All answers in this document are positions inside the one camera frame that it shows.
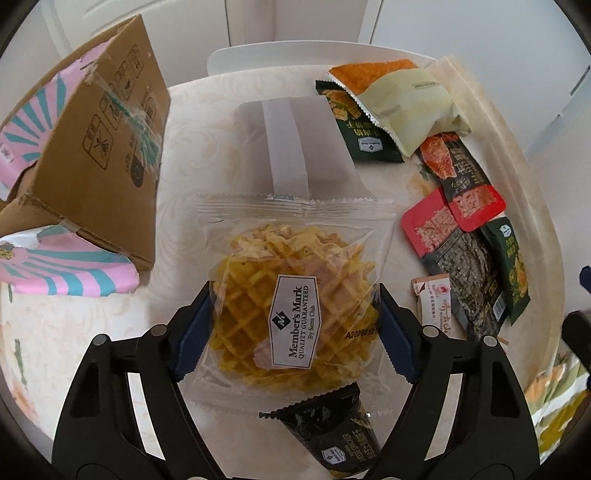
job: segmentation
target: white chair back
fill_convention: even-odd
[[[343,65],[400,59],[410,59],[419,67],[426,67],[435,61],[418,53],[362,43],[322,40],[276,41],[216,50],[207,61],[207,74],[211,76],[263,67]]]

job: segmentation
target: white cabinet door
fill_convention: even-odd
[[[472,71],[526,147],[568,104],[590,55],[553,0],[384,0],[372,43]]]
[[[41,0],[41,6],[62,54],[142,14],[168,86],[206,77],[209,54],[229,46],[221,0]]]

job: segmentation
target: round table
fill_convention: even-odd
[[[2,286],[0,300],[3,355],[1,363],[19,405],[39,428],[53,437],[70,382],[89,342],[98,333],[113,340],[142,335],[157,323],[167,323],[189,304],[208,280],[208,256],[194,205],[197,193],[251,193],[245,190],[241,159],[233,128],[235,108],[244,102],[285,96],[315,95],[314,80],[330,66],[292,66],[248,70],[195,80],[170,89],[172,103],[166,126],[157,197],[156,262],[143,273],[134,294],[106,298],[14,295]],[[508,216],[520,242],[530,280],[532,302],[507,333],[508,355],[523,387],[551,361],[563,314],[564,288],[560,248],[539,188],[527,161],[496,109],[479,86],[453,59],[433,67],[468,116],[477,158],[508,204]],[[420,165],[363,164],[365,186],[379,197],[391,197],[398,219],[435,185],[425,180]],[[425,271],[408,244],[398,221],[381,279],[396,300],[416,311],[412,278]],[[146,448],[158,454],[139,375],[131,376],[134,407]],[[399,415],[410,386],[387,372],[396,392],[377,412],[374,424],[384,441]],[[271,479],[329,478],[281,423],[198,403],[199,388],[191,376],[181,384],[185,399],[204,440],[227,476]],[[450,382],[456,392],[459,378]],[[440,452],[454,415],[454,395],[448,395],[431,452]]]

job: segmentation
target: waffle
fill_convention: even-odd
[[[369,360],[378,318],[368,280],[375,265],[362,261],[362,251],[363,245],[349,245],[317,227],[269,225],[234,239],[213,283],[210,347],[218,352],[220,370],[271,390],[335,389],[357,378]],[[269,311],[280,274],[317,280],[322,324],[310,369],[255,363],[255,349],[269,342]]]

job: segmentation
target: white hexagonal logo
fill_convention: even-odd
[[[344,462],[347,459],[344,451],[338,447],[322,450],[322,457],[331,465],[336,465],[337,463]]]

